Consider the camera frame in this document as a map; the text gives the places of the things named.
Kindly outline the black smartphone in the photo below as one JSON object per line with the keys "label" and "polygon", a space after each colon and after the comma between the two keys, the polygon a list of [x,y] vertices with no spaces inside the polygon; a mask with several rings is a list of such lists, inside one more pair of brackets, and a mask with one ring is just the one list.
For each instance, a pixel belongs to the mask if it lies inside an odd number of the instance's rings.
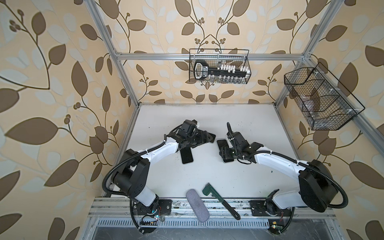
{"label": "black smartphone", "polygon": [[213,143],[215,141],[215,138],[216,138],[216,135],[214,135],[212,133],[208,133],[209,143]]}
{"label": "black smartphone", "polygon": [[190,164],[194,161],[191,148],[180,149],[180,154],[183,165]]}
{"label": "black smartphone", "polygon": [[232,156],[232,150],[229,147],[227,140],[217,140],[219,147],[219,155],[221,156],[224,163],[230,163],[234,161]]}

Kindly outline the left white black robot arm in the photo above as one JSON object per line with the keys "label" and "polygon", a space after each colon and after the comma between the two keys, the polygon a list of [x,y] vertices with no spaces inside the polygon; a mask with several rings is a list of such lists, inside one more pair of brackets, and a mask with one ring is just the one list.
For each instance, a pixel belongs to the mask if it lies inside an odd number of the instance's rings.
{"label": "left white black robot arm", "polygon": [[170,132],[164,135],[162,142],[149,149],[133,152],[132,155],[126,151],[121,161],[104,177],[103,191],[111,195],[128,197],[146,207],[152,207],[158,196],[147,187],[150,166],[182,149],[213,143],[215,138],[216,135],[201,130],[192,134],[182,134],[181,131]]}

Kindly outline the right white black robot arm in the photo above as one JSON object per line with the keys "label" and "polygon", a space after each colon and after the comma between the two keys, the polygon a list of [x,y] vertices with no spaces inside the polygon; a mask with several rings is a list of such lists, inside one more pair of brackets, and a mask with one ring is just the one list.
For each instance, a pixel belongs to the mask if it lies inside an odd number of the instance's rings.
{"label": "right white black robot arm", "polygon": [[327,208],[343,209],[349,203],[346,191],[317,160],[296,160],[264,145],[246,141],[239,132],[228,133],[218,140],[219,155],[225,163],[238,160],[242,164],[259,164],[290,177],[296,186],[289,190],[273,190],[264,201],[264,210],[271,216],[287,208],[310,208],[323,213]]}

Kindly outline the grey felt glasses case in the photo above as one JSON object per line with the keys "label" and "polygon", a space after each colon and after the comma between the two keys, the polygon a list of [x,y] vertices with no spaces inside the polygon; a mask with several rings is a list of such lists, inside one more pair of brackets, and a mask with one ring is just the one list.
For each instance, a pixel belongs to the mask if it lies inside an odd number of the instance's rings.
{"label": "grey felt glasses case", "polygon": [[190,189],[187,191],[186,199],[189,202],[190,207],[196,215],[198,221],[200,223],[205,223],[208,221],[210,218],[210,213],[195,189]]}

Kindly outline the green pipe wrench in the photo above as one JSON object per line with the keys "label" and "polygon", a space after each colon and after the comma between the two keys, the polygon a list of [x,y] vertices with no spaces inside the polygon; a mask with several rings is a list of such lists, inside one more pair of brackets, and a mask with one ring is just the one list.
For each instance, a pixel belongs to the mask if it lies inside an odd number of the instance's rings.
{"label": "green pipe wrench", "polygon": [[204,187],[203,194],[205,196],[212,195],[231,213],[231,215],[236,220],[239,221],[241,219],[240,214],[233,207],[230,206],[230,204],[216,191],[216,189],[210,183],[207,183]]}

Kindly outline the black socket tool set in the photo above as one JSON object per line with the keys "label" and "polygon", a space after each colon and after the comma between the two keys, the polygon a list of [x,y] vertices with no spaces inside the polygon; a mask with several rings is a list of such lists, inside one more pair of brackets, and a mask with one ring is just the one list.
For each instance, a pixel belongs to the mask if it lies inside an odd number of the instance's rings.
{"label": "black socket tool set", "polygon": [[218,66],[214,67],[204,60],[197,60],[194,63],[192,73],[196,80],[209,81],[246,81],[251,76],[251,70],[247,66],[237,68],[235,65],[218,63]]}

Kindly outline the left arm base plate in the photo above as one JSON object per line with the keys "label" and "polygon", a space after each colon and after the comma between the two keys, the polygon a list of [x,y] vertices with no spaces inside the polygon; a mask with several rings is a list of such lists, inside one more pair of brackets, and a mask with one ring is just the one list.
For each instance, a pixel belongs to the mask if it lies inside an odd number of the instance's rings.
{"label": "left arm base plate", "polygon": [[153,204],[147,207],[130,200],[131,219],[139,233],[144,235],[153,232],[158,227],[159,220],[171,214],[172,203],[170,199],[159,200],[156,197]]}

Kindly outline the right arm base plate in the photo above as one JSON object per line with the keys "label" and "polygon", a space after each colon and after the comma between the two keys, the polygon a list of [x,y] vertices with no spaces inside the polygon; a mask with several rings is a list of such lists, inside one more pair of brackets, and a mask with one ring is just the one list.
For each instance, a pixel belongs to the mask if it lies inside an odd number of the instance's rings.
{"label": "right arm base plate", "polygon": [[274,202],[271,201],[251,200],[249,204],[253,217],[271,217],[271,219],[268,220],[268,231],[272,235],[284,234],[295,214],[295,207],[279,209]]}

